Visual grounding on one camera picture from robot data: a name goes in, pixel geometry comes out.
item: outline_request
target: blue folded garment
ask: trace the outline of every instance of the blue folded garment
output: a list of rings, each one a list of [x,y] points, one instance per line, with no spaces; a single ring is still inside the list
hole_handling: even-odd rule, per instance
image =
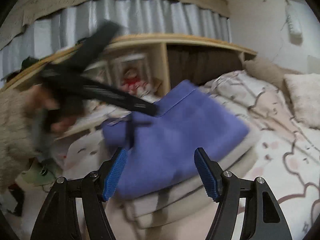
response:
[[[156,104],[156,117],[133,112],[130,122],[103,124],[111,151],[119,146],[129,149],[130,139],[134,142],[117,188],[123,199],[137,198],[195,176],[193,155],[198,147],[211,160],[220,161],[249,132],[240,119],[189,81],[181,82]]]

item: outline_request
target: human hand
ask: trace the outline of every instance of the human hand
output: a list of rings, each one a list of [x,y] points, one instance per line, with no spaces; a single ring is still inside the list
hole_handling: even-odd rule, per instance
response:
[[[59,103],[53,98],[50,90],[39,85],[34,85],[27,96],[25,102],[25,113],[27,116],[33,116],[37,110],[45,108],[48,110],[59,109]],[[58,122],[51,124],[51,132],[55,134],[62,134],[66,132],[70,126],[74,125],[79,114],[62,116]]]

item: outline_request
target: gray curtain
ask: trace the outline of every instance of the gray curtain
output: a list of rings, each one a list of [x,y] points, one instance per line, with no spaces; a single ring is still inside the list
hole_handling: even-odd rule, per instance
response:
[[[28,56],[46,57],[88,37],[104,19],[120,23],[121,35],[183,33],[229,41],[227,18],[174,0],[89,0],[36,20],[0,51],[2,77]]]

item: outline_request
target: beige cushion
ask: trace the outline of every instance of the beige cushion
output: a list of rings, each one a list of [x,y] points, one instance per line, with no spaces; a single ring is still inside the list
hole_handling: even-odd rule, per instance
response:
[[[320,75],[284,75],[298,122],[320,129]]]
[[[290,100],[290,94],[287,89],[287,86],[284,82],[285,74],[302,74],[299,71],[281,68],[278,65],[268,61],[267,59],[256,57],[254,60],[249,60],[244,62],[244,68],[247,70],[247,73],[257,79],[266,81],[277,88],[279,88],[283,95],[284,99],[288,105],[291,113],[292,103]]]

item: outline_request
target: white fluffy cushion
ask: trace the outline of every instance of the white fluffy cushion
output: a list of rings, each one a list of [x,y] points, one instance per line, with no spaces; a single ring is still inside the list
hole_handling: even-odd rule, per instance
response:
[[[320,75],[286,74],[284,79],[297,121],[320,129]]]

